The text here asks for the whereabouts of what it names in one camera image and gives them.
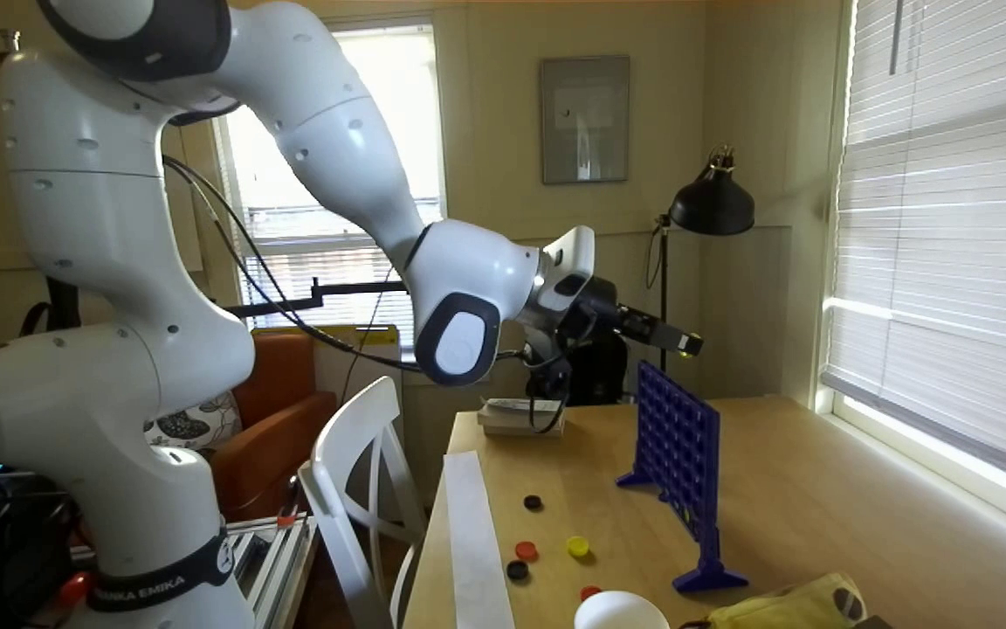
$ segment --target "window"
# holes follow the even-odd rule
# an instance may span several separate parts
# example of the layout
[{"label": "window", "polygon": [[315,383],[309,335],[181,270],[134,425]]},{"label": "window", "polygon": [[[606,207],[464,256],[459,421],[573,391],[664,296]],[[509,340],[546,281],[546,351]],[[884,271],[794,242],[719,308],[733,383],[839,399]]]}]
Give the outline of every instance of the window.
[{"label": "window", "polygon": [[1006,472],[1006,0],[855,0],[823,375]]},{"label": "window", "polygon": [[[445,217],[445,160],[440,160],[440,105],[432,27],[360,27],[333,31],[383,112],[394,147],[402,152],[409,188],[422,218]],[[272,137],[255,112],[241,109],[224,118],[234,193],[246,222],[260,242],[272,274],[286,296],[309,296],[312,279],[375,281],[398,279],[381,246],[351,218],[323,210],[280,157]],[[265,271],[247,262],[251,274],[270,289]],[[411,305],[394,293],[325,296],[325,308],[300,309],[312,326],[398,326],[402,345],[411,340]]]}]

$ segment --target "framed picture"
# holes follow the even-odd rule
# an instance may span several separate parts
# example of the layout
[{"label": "framed picture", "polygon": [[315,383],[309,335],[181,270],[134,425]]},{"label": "framed picture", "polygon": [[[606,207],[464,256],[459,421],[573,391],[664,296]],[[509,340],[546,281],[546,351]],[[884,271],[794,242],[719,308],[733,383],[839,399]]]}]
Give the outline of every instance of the framed picture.
[{"label": "framed picture", "polygon": [[628,176],[628,55],[537,61],[537,140],[546,185]]}]

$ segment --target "lamp shade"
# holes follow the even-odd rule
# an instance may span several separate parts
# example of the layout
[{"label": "lamp shade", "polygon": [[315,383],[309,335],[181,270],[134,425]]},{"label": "lamp shade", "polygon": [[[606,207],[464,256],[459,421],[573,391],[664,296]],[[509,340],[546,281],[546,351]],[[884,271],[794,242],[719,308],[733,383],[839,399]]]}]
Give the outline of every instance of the lamp shade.
[{"label": "lamp shade", "polygon": [[733,176],[733,157],[719,152],[677,188],[669,218],[697,234],[744,234],[756,228],[756,197]]}]

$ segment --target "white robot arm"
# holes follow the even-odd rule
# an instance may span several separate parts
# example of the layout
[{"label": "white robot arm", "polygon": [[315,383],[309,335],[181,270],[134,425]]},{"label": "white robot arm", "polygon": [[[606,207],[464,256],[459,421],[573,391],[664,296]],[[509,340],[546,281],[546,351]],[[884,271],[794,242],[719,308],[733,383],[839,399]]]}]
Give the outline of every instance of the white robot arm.
[{"label": "white robot arm", "polygon": [[415,305],[418,366],[440,383],[478,380],[506,317],[697,350],[549,252],[463,218],[428,228],[371,93],[312,11],[40,2],[82,55],[22,48],[3,61],[17,217],[40,270],[117,314],[0,350],[0,460],[55,477],[85,511],[98,588],[74,625],[255,625],[206,460],[142,439],[146,418],[251,371],[246,326],[188,281],[176,252],[159,151],[171,118],[251,105],[323,207],[389,252]]}]

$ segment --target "window blinds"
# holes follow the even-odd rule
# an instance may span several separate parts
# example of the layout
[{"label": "window blinds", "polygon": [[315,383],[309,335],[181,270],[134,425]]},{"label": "window blinds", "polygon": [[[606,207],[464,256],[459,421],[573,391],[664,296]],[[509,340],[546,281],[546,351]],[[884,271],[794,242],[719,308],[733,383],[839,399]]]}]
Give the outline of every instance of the window blinds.
[{"label": "window blinds", "polygon": [[1006,469],[1006,0],[855,0],[823,383]]}]

